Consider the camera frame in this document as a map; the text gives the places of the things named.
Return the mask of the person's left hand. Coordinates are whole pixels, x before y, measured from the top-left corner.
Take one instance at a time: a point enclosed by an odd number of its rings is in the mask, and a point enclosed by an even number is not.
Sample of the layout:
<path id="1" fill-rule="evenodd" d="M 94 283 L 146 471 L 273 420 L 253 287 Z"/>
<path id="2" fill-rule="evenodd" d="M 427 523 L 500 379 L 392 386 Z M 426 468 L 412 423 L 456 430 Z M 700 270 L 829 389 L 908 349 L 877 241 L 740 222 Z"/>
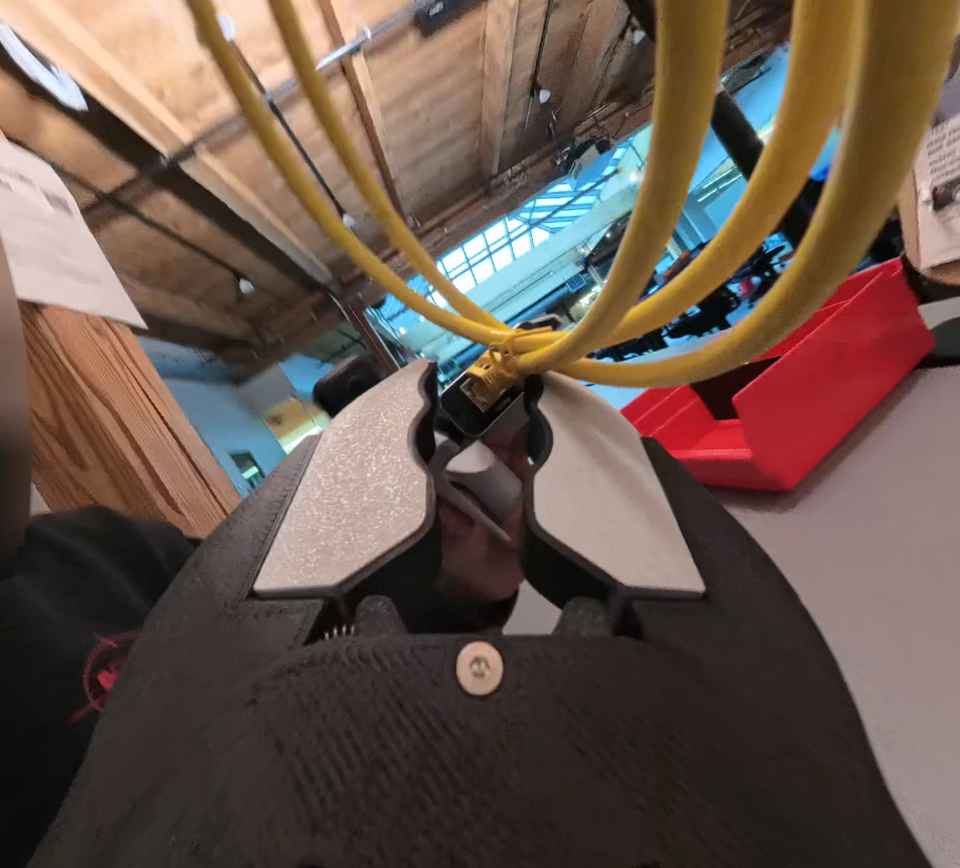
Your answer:
<path id="1" fill-rule="evenodd" d="M 441 571 L 456 590 L 488 602 L 503 601 L 518 592 L 524 580 L 521 506 L 500 524 L 506 540 L 447 502 L 438 502 L 438 519 Z"/>

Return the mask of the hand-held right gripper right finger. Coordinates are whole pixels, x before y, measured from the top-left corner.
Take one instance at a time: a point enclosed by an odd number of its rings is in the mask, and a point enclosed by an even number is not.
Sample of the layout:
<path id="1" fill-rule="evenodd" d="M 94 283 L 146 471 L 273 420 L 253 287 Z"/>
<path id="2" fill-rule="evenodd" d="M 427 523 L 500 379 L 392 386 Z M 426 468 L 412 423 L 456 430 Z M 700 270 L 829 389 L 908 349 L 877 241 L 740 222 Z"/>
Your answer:
<path id="1" fill-rule="evenodd" d="M 621 615 L 640 599 L 694 600 L 706 585 L 641 434 L 562 374 L 525 386 L 526 580 L 558 609 L 576 598 Z"/>

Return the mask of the white paper notice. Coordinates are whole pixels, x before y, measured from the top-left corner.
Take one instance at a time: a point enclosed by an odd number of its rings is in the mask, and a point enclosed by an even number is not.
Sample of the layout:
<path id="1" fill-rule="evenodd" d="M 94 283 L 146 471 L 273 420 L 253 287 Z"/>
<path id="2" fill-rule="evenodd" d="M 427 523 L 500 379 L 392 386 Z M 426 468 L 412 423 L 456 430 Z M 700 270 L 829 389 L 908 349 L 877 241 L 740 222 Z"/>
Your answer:
<path id="1" fill-rule="evenodd" d="M 147 324 L 51 164 L 1 142 L 1 231 L 18 300 Z"/>

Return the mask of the wooden post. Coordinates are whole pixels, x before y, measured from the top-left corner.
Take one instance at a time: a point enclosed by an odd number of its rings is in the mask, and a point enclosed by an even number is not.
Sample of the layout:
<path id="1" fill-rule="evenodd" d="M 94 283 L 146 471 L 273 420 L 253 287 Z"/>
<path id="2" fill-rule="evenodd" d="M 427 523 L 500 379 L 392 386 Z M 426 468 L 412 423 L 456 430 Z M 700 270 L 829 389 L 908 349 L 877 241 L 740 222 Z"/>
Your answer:
<path id="1" fill-rule="evenodd" d="M 122 322 L 19 304 L 32 479 L 46 506 L 102 506 L 205 538 L 240 496 Z"/>

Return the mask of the red plastic bin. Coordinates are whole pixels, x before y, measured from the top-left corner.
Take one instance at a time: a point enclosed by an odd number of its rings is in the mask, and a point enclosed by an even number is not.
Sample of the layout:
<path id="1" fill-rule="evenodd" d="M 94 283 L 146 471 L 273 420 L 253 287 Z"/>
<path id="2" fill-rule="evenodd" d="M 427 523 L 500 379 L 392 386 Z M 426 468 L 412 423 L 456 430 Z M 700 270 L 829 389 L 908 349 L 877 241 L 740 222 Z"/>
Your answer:
<path id="1" fill-rule="evenodd" d="M 647 389 L 621 414 L 704 485 L 790 492 L 933 347 L 904 263 L 891 259 L 845 280 L 761 357 Z"/>

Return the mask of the instruction poster board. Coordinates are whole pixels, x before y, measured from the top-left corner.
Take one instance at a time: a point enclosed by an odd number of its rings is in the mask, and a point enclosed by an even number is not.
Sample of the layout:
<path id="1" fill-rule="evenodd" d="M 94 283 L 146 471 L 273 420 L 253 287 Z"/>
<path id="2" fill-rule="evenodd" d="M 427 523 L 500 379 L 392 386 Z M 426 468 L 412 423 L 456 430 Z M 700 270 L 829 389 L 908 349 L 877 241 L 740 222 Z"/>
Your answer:
<path id="1" fill-rule="evenodd" d="M 959 286 L 959 69 L 947 74 L 900 190 L 906 261 L 932 284 Z"/>

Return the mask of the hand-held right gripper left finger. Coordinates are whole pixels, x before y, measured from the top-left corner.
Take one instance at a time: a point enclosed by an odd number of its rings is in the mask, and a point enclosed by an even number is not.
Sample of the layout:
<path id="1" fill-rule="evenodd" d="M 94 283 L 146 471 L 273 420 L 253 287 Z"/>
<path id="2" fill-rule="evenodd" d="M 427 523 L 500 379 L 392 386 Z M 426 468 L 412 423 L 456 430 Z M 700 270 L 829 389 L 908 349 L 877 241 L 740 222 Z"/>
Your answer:
<path id="1" fill-rule="evenodd" d="M 418 360 L 332 419 L 307 459 L 253 581 L 259 599 L 321 599 L 354 612 L 390 598 L 401 614 L 434 602 L 442 547 L 436 368 Z"/>

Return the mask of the black stand pole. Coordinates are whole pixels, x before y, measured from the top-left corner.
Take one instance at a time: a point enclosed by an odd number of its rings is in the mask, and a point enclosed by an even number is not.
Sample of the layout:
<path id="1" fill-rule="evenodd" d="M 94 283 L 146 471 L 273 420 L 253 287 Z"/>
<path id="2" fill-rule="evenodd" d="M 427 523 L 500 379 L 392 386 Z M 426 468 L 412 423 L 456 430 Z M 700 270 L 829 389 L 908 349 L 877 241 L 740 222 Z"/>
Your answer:
<path id="1" fill-rule="evenodd" d="M 654 43 L 657 40 L 657 0 L 623 1 L 638 26 Z M 749 180 L 761 160 L 762 141 L 758 132 L 723 85 L 718 87 L 715 95 L 711 129 L 741 175 Z M 794 248 L 799 247 L 815 212 L 817 202 L 814 200 L 812 192 L 813 182 L 808 178 L 776 228 Z"/>

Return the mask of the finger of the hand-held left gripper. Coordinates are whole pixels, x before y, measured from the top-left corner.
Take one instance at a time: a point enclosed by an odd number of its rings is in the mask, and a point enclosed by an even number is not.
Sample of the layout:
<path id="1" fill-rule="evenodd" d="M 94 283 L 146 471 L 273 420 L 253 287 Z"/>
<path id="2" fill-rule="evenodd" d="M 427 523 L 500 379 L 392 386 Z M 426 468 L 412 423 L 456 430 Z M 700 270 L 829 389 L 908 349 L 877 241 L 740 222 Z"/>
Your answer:
<path id="1" fill-rule="evenodd" d="M 438 499 L 456 508 L 462 514 L 482 526 L 487 534 L 503 546 L 510 548 L 512 538 L 503 525 L 508 521 L 497 521 L 490 517 L 485 509 L 465 489 L 455 485 L 449 478 L 450 460 L 473 443 L 462 445 L 459 442 L 437 442 L 432 456 L 432 478 L 434 479 Z"/>
<path id="2" fill-rule="evenodd" d="M 457 453 L 448 463 L 448 478 L 498 522 L 506 522 L 522 506 L 522 480 L 484 442 Z"/>

